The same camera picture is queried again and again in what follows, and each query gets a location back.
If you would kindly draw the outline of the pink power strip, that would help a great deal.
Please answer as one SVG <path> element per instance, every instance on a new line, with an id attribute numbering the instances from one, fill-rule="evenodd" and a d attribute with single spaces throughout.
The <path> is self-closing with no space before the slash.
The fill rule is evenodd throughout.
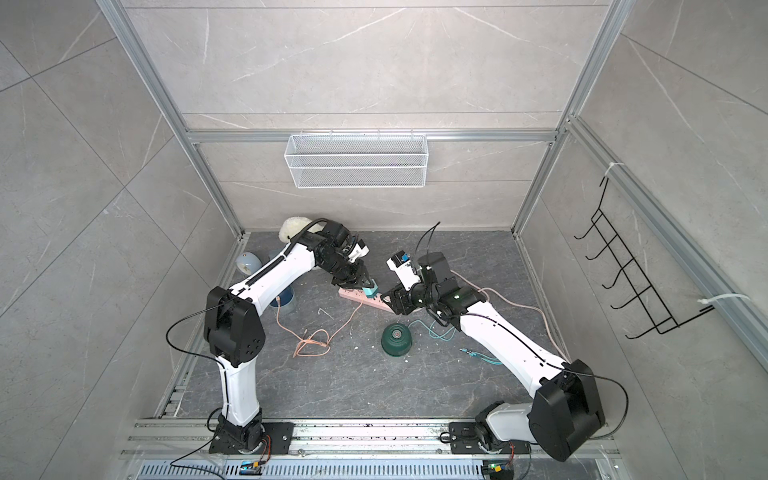
<path id="1" fill-rule="evenodd" d="M 511 300 L 507 299 L 501 293 L 499 293 L 498 291 L 496 291 L 493 288 L 490 288 L 490 287 L 479 287 L 478 285 L 475 285 L 474 283 L 469 281 L 467 278 L 465 278 L 463 275 L 461 275 L 460 273 L 456 272 L 455 270 L 453 270 L 452 273 L 457 278 L 462 280 L 464 283 L 466 283 L 467 285 L 471 286 L 472 288 L 475 288 L 480 293 L 482 293 L 486 297 L 487 300 L 490 300 L 489 294 L 493 294 L 494 296 L 498 297 L 500 300 L 502 300 L 506 304 L 511 305 L 511 306 L 513 306 L 515 308 L 532 310 L 532 311 L 535 311 L 535 312 L 539 313 L 541 315 L 541 317 L 542 317 L 543 322 L 544 322 L 545 330 L 547 332 L 547 337 L 550 340 L 552 346 L 555 348 L 557 353 L 562 358 L 570 359 L 569 355 L 558 345 L 557 341 L 555 340 L 555 338 L 554 338 L 554 336 L 552 334 L 552 329 L 550 328 L 550 324 L 549 324 L 549 321 L 547 319 L 547 316 L 546 316 L 545 312 L 541 308 L 539 308 L 537 306 L 530 306 L 530 305 L 524 305 L 524 304 L 516 303 L 514 301 L 511 301 Z M 380 294 L 376 294 L 374 297 L 368 297 L 361 290 L 344 289 L 344 288 L 339 288 L 338 293 L 339 293 L 339 296 L 341 298 L 344 298 L 344 299 L 347 299 L 347 300 L 352 300 L 352 301 L 357 301 L 358 303 L 361 303 L 362 305 L 370 306 L 370 307 L 373 307 L 373 308 L 376 308 L 376 309 L 379 309 L 379 310 L 391 311 L 391 308 L 389 306 L 387 306 L 383 302 L 383 300 L 381 299 L 381 295 Z M 433 330 L 433 326 L 436 324 L 436 321 L 434 321 L 431 325 L 427 325 L 427 324 L 425 324 L 421 320 L 416 320 L 416 323 L 422 325 L 429 332 L 430 337 L 435 339 L 435 340 L 449 342 L 455 336 L 456 329 L 454 327 L 450 327 L 444 333 L 438 334 L 438 333 L 436 333 Z"/>

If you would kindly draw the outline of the teal USB charger adapter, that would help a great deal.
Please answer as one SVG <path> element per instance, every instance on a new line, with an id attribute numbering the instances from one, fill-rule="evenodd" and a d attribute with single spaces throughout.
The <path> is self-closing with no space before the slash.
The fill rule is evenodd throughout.
<path id="1" fill-rule="evenodd" d="M 363 287 L 362 291 L 367 298 L 375 298 L 378 295 L 378 285 L 373 282 L 370 286 Z"/>

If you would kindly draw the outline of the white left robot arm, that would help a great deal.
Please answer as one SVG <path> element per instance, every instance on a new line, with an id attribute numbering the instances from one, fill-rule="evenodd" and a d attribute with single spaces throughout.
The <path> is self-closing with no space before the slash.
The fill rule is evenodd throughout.
<path id="1" fill-rule="evenodd" d="M 369 249 L 343 224 L 320 218 L 288 236 L 283 249 L 258 271 L 207 295 L 204 340 L 207 359 L 219 369 L 222 407 L 213 431 L 211 453 L 264 452 L 267 433 L 257 398 L 257 357 L 266 344 L 261 315 L 294 281 L 315 268 L 331 275 L 331 283 L 357 289 L 370 297 L 377 285 L 363 262 Z"/>

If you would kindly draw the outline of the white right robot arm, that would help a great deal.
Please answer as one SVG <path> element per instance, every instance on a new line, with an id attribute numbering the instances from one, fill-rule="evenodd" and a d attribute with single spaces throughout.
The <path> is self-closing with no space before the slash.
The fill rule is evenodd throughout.
<path id="1" fill-rule="evenodd" d="M 419 258 L 400 250 L 386 265 L 396 277 L 382 295 L 397 315 L 426 312 L 486 348 L 526 389 L 527 404 L 497 401 L 474 420 L 479 449 L 495 454 L 516 443 L 539 446 L 563 462 L 585 442 L 613 437 L 625 423 L 608 427 L 598 389 L 603 376 L 583 361 L 568 361 L 550 352 L 507 321 L 490 298 L 495 290 L 479 288 L 455 272 L 441 252 Z"/>

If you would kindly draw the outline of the white plush dog toy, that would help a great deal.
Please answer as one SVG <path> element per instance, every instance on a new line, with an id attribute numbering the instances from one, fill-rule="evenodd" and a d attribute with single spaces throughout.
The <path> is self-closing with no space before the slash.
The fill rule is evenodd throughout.
<path id="1" fill-rule="evenodd" d="M 307 217 L 301 217 L 301 216 L 290 217 L 286 219 L 283 222 L 281 228 L 279 229 L 279 232 L 278 232 L 279 240 L 284 244 L 289 243 L 290 240 L 296 234 L 298 234 L 300 231 L 302 231 L 307 225 L 309 225 L 312 222 L 313 222 L 312 219 Z"/>

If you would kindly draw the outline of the black wall hook rack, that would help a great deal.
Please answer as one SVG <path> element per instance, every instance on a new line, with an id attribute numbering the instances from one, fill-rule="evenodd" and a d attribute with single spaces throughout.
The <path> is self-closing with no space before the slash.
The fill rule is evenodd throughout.
<path id="1" fill-rule="evenodd" d="M 582 234 L 575 235 L 574 239 L 576 241 L 599 240 L 599 250 L 594 254 L 586 254 L 585 259 L 594 262 L 608 258 L 615 265 L 613 279 L 608 283 L 601 284 L 603 290 L 613 290 L 617 286 L 629 288 L 631 295 L 620 304 L 611 304 L 609 308 L 612 311 L 618 312 L 627 309 L 629 306 L 639 306 L 643 318 L 649 322 L 645 330 L 635 334 L 625 333 L 624 337 L 627 340 L 638 340 L 650 333 L 665 335 L 714 312 L 715 307 L 708 304 L 705 304 L 696 314 L 686 319 L 679 319 L 672 312 L 645 268 L 640 264 L 627 242 L 608 218 L 603 208 L 608 184 L 609 179 L 607 177 L 603 177 L 600 180 L 600 197 L 595 210 L 589 217 L 589 226 Z"/>

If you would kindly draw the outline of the metal base rail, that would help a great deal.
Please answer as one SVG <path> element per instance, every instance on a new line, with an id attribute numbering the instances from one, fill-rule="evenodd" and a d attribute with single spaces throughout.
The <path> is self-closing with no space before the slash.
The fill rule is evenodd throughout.
<path id="1" fill-rule="evenodd" d="M 612 440 L 566 461 L 527 442 L 480 446 L 460 419 L 278 419 L 269 445 L 215 453 L 202 419 L 139 420 L 120 448 L 120 479 L 626 479 Z"/>

